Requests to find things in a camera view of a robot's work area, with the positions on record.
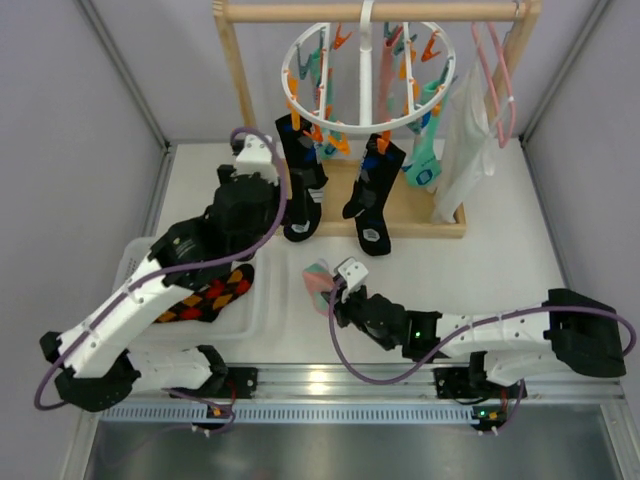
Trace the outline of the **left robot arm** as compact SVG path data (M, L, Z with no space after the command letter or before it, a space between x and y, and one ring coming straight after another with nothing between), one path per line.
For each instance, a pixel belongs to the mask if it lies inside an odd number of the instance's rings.
M173 224L150 247L126 283L93 314L40 339L52 365L46 378L62 404L106 410L132 393L173 390L211 397L228 368L212 345L177 352L133 351L130 344L175 304L230 273L275 233L286 207L281 180L232 174L204 213Z

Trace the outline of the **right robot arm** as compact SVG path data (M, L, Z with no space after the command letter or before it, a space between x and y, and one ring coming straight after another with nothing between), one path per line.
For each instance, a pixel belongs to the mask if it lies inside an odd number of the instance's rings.
M549 290L539 305L491 317L408 310L368 295L366 288L339 288L325 298L333 327L354 326L386 351L399 348L417 367L436 358L465 360L469 384L479 391L546 373L626 373L623 319L614 308L567 288Z

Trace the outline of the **white round clip hanger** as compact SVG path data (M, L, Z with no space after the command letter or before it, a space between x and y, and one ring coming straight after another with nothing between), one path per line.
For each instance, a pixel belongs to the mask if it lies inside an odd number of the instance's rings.
M348 40L341 34L339 26L333 27L329 22L314 24L299 36L289 48L282 64L281 81L287 100L287 107L292 115L295 130L300 128L300 119L304 118L322 129L334 130L345 134L388 133L401 126L408 125L422 119L448 92L454 81L456 67L456 52L449 36L433 22L423 22L422 27L431 31L427 42L423 62L434 58L437 53L432 50L436 42L441 42L446 48L446 62L440 80L436 84L435 93L430 99L422 97L422 90L413 73L415 61L415 38L410 34L410 23L405 21L405 14L401 15L395 30L387 29L384 41L393 46L394 65L399 66L399 79L405 82L406 103L399 117L390 118L385 123L376 120L377 97L373 96L373 87L379 86L373 81L373 1L364 1L359 9L359 122L344 124L337 120L334 104L333 115L335 121L325 119L326 78L327 69L331 67L331 53L339 50ZM306 74L306 64L309 55L316 49L324 49L322 85L320 93L320 107L316 108L314 101L314 87L310 76Z

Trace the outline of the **black patterned sock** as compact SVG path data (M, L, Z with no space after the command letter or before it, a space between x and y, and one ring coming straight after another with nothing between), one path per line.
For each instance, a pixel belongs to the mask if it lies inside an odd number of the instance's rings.
M354 219L358 242L369 256L386 256L391 252L391 240L384 219L384 207L406 153L393 142L384 153L378 149L379 134L372 134L366 143L358 175L350 199L342 210L344 219Z
M328 177L316 155L313 140L304 131L311 123L300 119L300 128L294 129L292 115L275 121L289 169L291 198L287 201L284 237L298 243L309 239L317 230L322 216L324 187Z

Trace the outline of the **pink sock front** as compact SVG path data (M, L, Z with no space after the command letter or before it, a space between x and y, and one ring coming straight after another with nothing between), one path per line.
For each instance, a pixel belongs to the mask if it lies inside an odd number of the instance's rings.
M303 270L302 278L314 309L320 315L327 316L329 304L324 294L330 294L334 287L329 265L323 259L317 260Z

